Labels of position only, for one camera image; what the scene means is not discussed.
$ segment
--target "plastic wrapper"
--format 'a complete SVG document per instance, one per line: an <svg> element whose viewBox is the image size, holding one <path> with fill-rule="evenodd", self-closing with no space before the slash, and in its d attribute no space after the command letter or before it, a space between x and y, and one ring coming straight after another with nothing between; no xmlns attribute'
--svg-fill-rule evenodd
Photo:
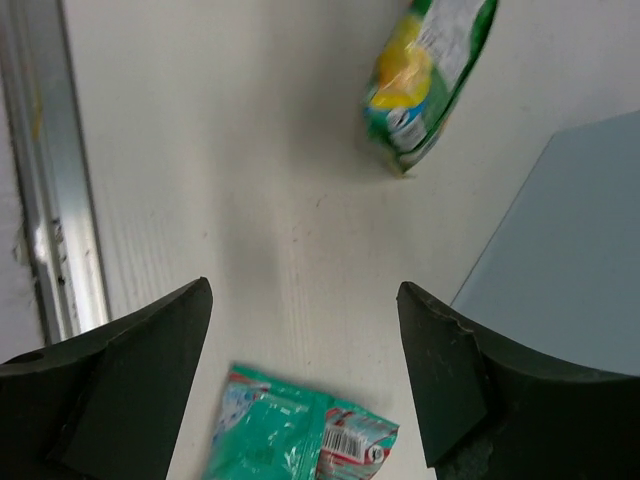
<svg viewBox="0 0 640 480"><path fill-rule="evenodd" d="M364 117L393 172L433 147L489 35L497 0L414 0L378 57Z"/></svg>
<svg viewBox="0 0 640 480"><path fill-rule="evenodd" d="M370 479L397 432L357 405L236 366L202 478Z"/></svg>

